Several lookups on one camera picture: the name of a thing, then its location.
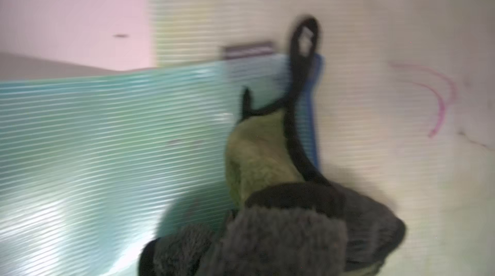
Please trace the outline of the large teal document bag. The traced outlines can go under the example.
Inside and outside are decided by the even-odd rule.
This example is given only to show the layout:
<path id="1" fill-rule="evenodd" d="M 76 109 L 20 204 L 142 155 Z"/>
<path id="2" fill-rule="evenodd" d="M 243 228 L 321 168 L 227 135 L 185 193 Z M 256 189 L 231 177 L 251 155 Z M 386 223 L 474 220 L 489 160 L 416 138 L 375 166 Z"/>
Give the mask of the large teal document bag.
<path id="1" fill-rule="evenodd" d="M 250 88 L 287 89 L 276 54 L 1 84 L 1 274 L 136 275 L 143 247 L 232 207 L 224 149 Z"/>

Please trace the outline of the green and grey cleaning cloth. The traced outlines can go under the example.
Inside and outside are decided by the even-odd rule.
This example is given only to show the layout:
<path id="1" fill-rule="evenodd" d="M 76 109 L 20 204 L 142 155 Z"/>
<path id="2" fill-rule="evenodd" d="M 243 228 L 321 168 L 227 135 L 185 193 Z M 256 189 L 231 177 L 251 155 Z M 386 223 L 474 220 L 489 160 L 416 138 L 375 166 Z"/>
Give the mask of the green and grey cleaning cloth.
<path id="1" fill-rule="evenodd" d="M 304 151 L 296 107 L 317 54 L 318 21 L 304 16 L 289 43 L 291 82 L 241 118 L 225 151 L 235 208 L 218 232 L 191 224 L 150 241 L 139 275 L 376 275 L 407 228 L 387 206 L 327 179 Z"/>

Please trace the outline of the pale green document bag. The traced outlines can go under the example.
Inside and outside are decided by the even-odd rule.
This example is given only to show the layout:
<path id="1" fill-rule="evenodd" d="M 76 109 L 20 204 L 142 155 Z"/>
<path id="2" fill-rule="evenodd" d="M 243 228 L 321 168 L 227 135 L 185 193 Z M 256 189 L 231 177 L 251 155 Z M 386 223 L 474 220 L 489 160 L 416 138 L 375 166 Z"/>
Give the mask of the pale green document bag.
<path id="1" fill-rule="evenodd" d="M 494 0 L 150 0 L 161 66 L 314 15 L 325 174 L 406 222 L 384 275 L 494 274 Z"/>

